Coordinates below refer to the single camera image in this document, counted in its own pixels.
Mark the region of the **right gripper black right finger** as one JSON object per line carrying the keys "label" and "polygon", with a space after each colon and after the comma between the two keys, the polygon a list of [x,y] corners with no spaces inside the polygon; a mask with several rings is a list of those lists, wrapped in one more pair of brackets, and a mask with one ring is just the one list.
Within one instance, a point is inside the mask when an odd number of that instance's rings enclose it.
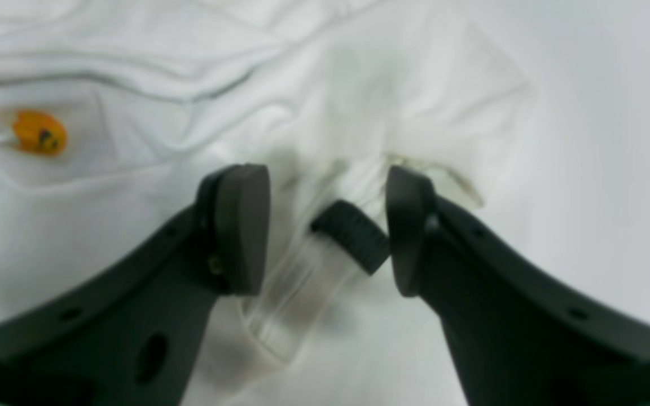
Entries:
{"label": "right gripper black right finger", "polygon": [[650,324],[522,257],[431,180],[386,182],[394,279],[441,322],[469,405],[650,405]]}

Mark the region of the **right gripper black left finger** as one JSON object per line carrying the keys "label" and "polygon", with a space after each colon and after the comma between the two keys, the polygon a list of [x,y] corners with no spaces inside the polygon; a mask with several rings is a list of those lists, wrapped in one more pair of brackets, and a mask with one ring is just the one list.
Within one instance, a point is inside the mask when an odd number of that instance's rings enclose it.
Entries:
{"label": "right gripper black left finger", "polygon": [[260,293],[266,165],[205,177],[191,206],[79,287],[0,323],[0,405],[178,405],[217,301]]}

